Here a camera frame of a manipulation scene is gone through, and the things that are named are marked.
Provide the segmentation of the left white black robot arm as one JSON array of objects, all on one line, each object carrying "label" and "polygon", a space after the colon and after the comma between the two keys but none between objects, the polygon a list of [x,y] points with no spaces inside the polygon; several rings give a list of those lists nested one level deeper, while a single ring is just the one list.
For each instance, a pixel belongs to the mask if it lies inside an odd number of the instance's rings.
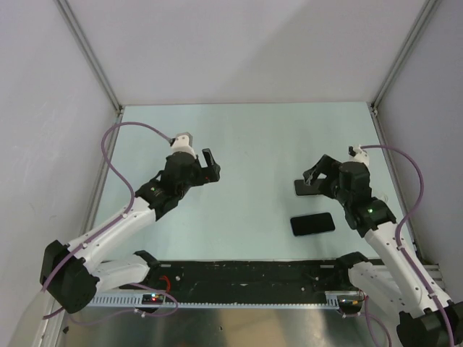
[{"label": "left white black robot arm", "polygon": [[67,244],[55,240],[45,248],[39,281],[64,311],[80,311],[99,291],[137,283],[153,288],[159,283],[156,259],[146,251],[122,260],[108,261],[106,257],[176,208],[190,188],[219,181],[221,167],[211,150],[202,153],[205,166],[191,153],[176,151],[167,156],[164,169],[132,190],[128,206],[110,221]]}]

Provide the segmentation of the black phone case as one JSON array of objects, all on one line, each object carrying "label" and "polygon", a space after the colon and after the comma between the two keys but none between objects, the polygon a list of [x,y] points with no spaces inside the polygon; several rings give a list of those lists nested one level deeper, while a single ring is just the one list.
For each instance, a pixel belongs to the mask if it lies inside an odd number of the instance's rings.
[{"label": "black phone case", "polygon": [[323,181],[324,179],[316,179],[312,185],[309,185],[303,179],[294,180],[295,194],[298,197],[321,195],[319,186]]}]

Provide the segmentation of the black smartphone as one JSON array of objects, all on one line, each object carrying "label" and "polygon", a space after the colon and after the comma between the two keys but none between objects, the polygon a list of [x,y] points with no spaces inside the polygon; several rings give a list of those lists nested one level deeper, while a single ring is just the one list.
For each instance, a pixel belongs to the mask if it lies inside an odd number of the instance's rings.
[{"label": "black smartphone", "polygon": [[300,215],[290,218],[292,233],[296,237],[332,232],[336,229],[330,213]]}]

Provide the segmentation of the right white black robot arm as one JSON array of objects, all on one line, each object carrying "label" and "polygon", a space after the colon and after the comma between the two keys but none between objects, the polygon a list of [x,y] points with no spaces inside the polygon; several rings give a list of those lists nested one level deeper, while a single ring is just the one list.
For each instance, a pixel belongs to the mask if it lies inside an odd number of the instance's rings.
[{"label": "right white black robot arm", "polygon": [[328,155],[303,173],[303,182],[336,200],[349,227],[375,250],[390,276],[378,273],[361,253],[340,257],[334,280],[344,290],[363,291],[385,313],[397,317],[403,346],[457,346],[462,343],[462,303],[455,302],[429,275],[397,231],[395,215],[374,196],[366,153],[347,162]]}]

